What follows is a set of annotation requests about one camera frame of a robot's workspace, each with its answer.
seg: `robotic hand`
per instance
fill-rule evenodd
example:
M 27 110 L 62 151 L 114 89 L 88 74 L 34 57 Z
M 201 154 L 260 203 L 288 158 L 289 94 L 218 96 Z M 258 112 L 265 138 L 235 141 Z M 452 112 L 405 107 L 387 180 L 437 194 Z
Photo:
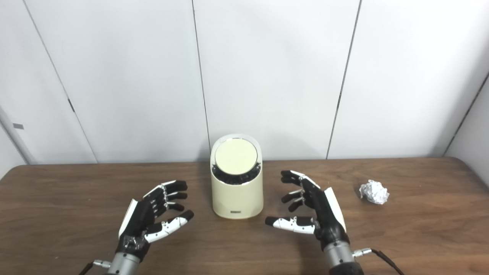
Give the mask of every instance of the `robotic hand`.
M 186 199 L 187 183 L 171 181 L 162 183 L 144 195 L 141 201 L 132 199 L 119 230 L 119 243 L 112 263 L 95 260 L 93 265 L 108 268 L 106 275 L 134 275 L 152 242 L 162 239 L 185 225 L 194 213 L 190 210 L 166 222 L 155 219 L 170 209 L 183 211 L 184 206 L 171 202 Z
M 315 210 L 317 218 L 267 217 L 265 223 L 275 228 L 314 234 L 321 243 L 321 250 L 330 267 L 330 275 L 363 275 L 363 270 L 355 261 L 355 257 L 369 253 L 371 249 L 351 251 L 343 214 L 333 189 L 328 188 L 323 192 L 313 180 L 302 173 L 287 170 L 281 174 L 283 183 L 293 183 L 302 187 L 282 198 L 283 203 L 294 200 L 289 206 L 289 211 L 294 212 L 299 206 L 306 205 Z

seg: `circular lid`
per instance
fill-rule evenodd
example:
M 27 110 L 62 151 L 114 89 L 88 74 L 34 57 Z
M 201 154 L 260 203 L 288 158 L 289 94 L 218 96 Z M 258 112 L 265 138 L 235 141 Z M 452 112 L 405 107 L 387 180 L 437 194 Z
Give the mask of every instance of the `circular lid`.
M 255 146 L 242 138 L 232 138 L 223 142 L 216 151 L 216 164 L 229 175 L 240 175 L 251 170 L 257 160 Z

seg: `table surface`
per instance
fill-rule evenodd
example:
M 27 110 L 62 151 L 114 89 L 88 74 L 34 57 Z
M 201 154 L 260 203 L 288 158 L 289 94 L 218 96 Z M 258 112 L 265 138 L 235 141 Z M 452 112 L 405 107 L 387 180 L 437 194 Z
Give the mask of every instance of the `table surface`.
M 295 190 L 280 182 L 288 169 L 333 187 L 352 249 L 382 250 L 407 275 L 489 273 L 488 188 L 454 158 L 265 161 L 265 207 L 246 220 L 214 214 L 205 162 L 20 166 L 0 181 L 1 273 L 75 275 L 94 259 L 112 260 L 131 198 L 180 179 L 189 195 L 181 202 L 195 217 L 154 243 L 138 274 L 327 274 L 313 236 L 264 224 L 290 215 L 280 202 Z M 386 204 L 357 197 L 368 179 L 388 188 Z M 396 274 L 373 254 L 358 261 L 366 275 Z

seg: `white plastic casing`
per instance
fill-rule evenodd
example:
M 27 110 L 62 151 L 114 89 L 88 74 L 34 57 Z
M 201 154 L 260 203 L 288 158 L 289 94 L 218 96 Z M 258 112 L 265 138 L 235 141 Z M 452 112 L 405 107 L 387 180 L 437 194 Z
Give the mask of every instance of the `white plastic casing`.
M 260 172 L 250 181 L 227 184 L 213 173 L 213 166 L 228 175 L 249 172 L 256 164 Z M 227 219 L 246 219 L 263 209 L 263 161 L 258 142 L 247 135 L 226 135 L 216 141 L 211 152 L 212 206 L 214 212 Z

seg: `cable connector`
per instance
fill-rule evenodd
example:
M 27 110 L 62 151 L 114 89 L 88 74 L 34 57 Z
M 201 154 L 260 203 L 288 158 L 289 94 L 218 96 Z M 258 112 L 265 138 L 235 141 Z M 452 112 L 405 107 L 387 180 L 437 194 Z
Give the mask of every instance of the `cable connector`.
M 363 255 L 368 254 L 368 253 L 372 253 L 372 249 L 363 248 L 363 249 L 355 250 L 355 251 L 353 251 L 353 258 L 362 257 Z
M 111 267 L 111 262 L 109 261 L 103 261 L 103 260 L 95 260 L 93 261 L 93 265 L 103 267 L 103 268 L 110 268 Z

